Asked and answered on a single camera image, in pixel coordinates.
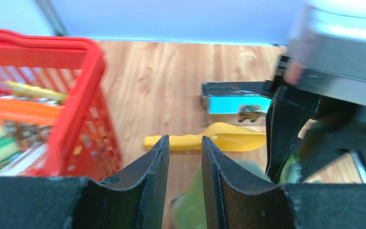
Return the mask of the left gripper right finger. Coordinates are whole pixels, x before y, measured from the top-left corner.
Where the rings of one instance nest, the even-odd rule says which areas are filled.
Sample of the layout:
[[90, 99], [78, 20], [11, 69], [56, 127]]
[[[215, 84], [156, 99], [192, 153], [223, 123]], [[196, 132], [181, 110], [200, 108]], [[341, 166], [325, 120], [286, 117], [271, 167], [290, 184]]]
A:
[[268, 182], [203, 141], [203, 196], [209, 229], [294, 229], [285, 188]]

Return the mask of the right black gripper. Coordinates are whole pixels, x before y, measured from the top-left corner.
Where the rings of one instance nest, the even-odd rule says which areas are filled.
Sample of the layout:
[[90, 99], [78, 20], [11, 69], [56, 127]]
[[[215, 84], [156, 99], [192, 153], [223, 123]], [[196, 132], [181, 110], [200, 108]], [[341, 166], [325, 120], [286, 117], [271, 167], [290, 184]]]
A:
[[269, 178], [278, 183], [285, 163], [298, 153], [300, 180], [350, 151], [366, 151], [366, 105], [299, 89], [284, 81], [289, 57], [278, 59], [265, 83], [272, 101], [266, 115]]

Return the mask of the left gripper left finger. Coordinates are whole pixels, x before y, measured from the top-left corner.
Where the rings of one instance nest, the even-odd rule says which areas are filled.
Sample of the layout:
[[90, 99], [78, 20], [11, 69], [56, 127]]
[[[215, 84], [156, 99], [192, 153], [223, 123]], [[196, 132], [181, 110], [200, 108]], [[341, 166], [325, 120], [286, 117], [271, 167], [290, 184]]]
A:
[[74, 229], [160, 229], [170, 158], [169, 136], [101, 182], [88, 182], [76, 205]]

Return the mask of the green litter bag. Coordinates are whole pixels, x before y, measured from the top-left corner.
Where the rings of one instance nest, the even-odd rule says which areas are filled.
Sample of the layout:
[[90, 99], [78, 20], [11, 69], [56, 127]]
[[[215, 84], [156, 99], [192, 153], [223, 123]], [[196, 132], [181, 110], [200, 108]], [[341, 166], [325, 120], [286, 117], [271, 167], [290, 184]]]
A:
[[[301, 165], [298, 153], [292, 154], [281, 172], [280, 183], [299, 183]], [[203, 197], [203, 175], [200, 164], [188, 190], [171, 201], [170, 228], [207, 228], [205, 203]]]

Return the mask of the yellow plastic scoop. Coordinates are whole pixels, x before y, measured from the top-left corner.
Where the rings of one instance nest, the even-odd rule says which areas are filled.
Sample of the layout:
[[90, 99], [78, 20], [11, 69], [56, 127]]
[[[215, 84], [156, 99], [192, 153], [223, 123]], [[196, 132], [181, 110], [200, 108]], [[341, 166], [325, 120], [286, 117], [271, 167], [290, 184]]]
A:
[[184, 151], [201, 151], [203, 141], [207, 140], [221, 151], [246, 152], [261, 148], [266, 144], [266, 134], [248, 128], [223, 122], [209, 125], [196, 135], [170, 135], [169, 149], [172, 154]]

